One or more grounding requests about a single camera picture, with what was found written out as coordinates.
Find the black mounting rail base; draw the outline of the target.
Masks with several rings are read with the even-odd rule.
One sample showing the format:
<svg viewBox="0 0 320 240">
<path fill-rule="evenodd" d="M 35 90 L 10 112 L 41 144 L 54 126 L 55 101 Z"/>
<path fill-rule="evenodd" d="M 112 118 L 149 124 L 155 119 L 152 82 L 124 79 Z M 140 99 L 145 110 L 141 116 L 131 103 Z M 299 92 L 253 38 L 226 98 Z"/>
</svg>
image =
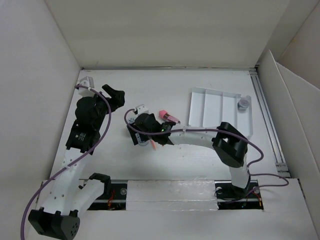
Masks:
<svg viewBox="0 0 320 240">
<path fill-rule="evenodd" d="M 91 211 L 210 212 L 217 210 L 263 210 L 258 182 L 250 194 L 236 196 L 229 180 L 113 180 L 111 192 L 98 197 Z"/>
</svg>

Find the small clear glitter jar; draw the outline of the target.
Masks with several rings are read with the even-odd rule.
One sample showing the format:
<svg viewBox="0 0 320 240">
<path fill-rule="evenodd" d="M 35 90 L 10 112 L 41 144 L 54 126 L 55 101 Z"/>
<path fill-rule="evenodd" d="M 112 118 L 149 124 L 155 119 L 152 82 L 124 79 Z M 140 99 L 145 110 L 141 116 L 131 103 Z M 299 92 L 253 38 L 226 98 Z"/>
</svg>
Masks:
<svg viewBox="0 0 320 240">
<path fill-rule="evenodd" d="M 239 111 L 246 111 L 250 106 L 250 101 L 247 98 L 240 98 L 237 103 L 237 109 Z"/>
</svg>

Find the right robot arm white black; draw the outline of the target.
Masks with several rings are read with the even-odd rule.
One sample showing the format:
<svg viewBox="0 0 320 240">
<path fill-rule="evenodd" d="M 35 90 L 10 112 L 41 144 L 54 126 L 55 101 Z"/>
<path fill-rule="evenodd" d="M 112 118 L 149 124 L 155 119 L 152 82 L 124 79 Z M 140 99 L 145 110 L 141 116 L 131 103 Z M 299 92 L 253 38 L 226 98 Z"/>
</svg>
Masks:
<svg viewBox="0 0 320 240">
<path fill-rule="evenodd" d="M 160 145 L 191 145 L 214 150 L 231 175 L 231 196 L 240 199 L 249 192 L 251 177 L 247 170 L 248 139 L 228 122 L 214 129 L 182 126 L 175 122 L 158 122 L 155 115 L 139 114 L 134 120 L 125 120 L 132 141 L 138 144 L 153 140 Z"/>
</svg>

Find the aluminium side rail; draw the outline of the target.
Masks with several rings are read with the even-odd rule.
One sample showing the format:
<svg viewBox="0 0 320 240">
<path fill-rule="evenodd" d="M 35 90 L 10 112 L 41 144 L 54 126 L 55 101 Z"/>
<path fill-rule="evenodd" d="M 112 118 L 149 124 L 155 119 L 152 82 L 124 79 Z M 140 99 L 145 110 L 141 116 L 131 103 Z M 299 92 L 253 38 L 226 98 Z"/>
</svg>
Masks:
<svg viewBox="0 0 320 240">
<path fill-rule="evenodd" d="M 272 120 L 271 113 L 268 108 L 265 95 L 263 93 L 262 85 L 260 83 L 260 79 L 259 79 L 256 68 L 250 68 L 249 75 L 252 81 L 252 85 L 255 91 L 255 95 L 256 95 L 261 113 L 262 113 L 264 125 L 266 127 L 267 138 L 269 140 L 269 143 L 271 145 L 271 149 L 274 155 L 273 159 L 275 161 L 276 170 L 280 176 L 285 178 L 291 178 L 291 174 L 288 169 L 288 166 L 280 145 L 280 141 Z"/>
</svg>

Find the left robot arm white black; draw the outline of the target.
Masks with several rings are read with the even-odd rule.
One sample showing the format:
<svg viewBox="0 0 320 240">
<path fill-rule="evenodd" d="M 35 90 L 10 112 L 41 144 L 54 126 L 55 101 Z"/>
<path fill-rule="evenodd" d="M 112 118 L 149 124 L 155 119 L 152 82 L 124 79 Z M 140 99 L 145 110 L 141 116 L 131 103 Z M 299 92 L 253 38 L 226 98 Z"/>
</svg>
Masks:
<svg viewBox="0 0 320 240">
<path fill-rule="evenodd" d="M 94 149 L 107 134 L 100 133 L 104 119 L 110 119 L 125 104 L 125 92 L 107 84 L 102 89 L 108 97 L 89 86 L 77 85 L 76 89 L 82 97 L 76 103 L 61 169 L 43 184 L 53 183 L 47 199 L 28 215 L 29 223 L 39 235 L 57 240 L 74 239 L 81 215 L 97 198 L 112 194 L 108 175 L 95 172 L 82 187 L 79 180 Z"/>
</svg>

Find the orange highlighter pen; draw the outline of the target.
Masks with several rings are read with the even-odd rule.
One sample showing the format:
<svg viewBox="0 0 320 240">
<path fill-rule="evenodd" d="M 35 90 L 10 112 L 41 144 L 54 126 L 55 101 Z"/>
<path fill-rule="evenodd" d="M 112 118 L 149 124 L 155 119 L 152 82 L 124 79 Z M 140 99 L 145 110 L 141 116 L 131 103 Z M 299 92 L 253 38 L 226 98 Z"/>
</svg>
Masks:
<svg viewBox="0 0 320 240">
<path fill-rule="evenodd" d="M 151 143 L 152 148 L 156 151 L 157 147 L 156 147 L 155 142 L 152 139 L 150 139 L 150 143 Z"/>
</svg>

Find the white divided organizer tray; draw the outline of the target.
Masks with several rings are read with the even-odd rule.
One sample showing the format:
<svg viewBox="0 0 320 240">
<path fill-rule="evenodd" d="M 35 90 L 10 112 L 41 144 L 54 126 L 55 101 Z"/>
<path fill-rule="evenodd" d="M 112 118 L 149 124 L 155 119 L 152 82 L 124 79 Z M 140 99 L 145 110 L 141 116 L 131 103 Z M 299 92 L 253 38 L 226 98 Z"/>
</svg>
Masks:
<svg viewBox="0 0 320 240">
<path fill-rule="evenodd" d="M 245 111 L 238 110 L 240 98 L 246 98 L 250 102 L 249 108 Z M 188 125 L 211 128 L 218 127 L 221 122 L 230 123 L 250 139 L 254 134 L 251 96 L 209 88 L 192 88 Z"/>
</svg>

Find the pink capped marker case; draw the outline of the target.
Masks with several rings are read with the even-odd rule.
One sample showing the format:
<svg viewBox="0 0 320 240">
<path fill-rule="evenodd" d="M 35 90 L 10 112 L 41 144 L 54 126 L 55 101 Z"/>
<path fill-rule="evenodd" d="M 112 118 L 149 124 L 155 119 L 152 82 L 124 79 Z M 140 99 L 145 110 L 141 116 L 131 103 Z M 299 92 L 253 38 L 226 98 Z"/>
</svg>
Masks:
<svg viewBox="0 0 320 240">
<path fill-rule="evenodd" d="M 162 120 L 164 120 L 164 121 L 166 121 L 166 122 L 173 122 L 173 123 L 176 123 L 176 124 L 180 124 L 180 123 L 181 123 L 181 121 L 180 121 L 179 119 L 177 119 L 176 117 L 170 115 L 170 114 L 169 114 L 167 111 L 165 111 L 165 110 L 160 110 L 160 111 L 158 112 L 158 115 L 159 115 L 159 117 L 160 117 Z"/>
</svg>

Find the blue labelled round jar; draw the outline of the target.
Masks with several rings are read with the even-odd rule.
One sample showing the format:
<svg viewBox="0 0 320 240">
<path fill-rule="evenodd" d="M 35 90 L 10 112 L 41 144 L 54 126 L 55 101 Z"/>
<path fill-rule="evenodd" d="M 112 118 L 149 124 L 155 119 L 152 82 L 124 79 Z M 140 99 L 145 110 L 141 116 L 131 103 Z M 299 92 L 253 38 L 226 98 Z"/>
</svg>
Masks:
<svg viewBox="0 0 320 240">
<path fill-rule="evenodd" d="M 135 136 L 140 146 L 146 146 L 149 143 L 147 140 L 142 140 L 139 133 L 136 133 Z"/>
</svg>

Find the white folded cardboard panel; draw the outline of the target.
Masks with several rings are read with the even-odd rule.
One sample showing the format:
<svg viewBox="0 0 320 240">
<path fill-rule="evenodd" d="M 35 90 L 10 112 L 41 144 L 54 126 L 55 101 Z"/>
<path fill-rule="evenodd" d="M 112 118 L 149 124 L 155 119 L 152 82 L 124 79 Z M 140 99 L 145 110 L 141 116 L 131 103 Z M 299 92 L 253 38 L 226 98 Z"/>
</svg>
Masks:
<svg viewBox="0 0 320 240">
<path fill-rule="evenodd" d="M 277 63 L 270 50 L 259 82 L 292 177 L 300 180 L 316 232 L 320 231 L 320 90 Z"/>
</svg>

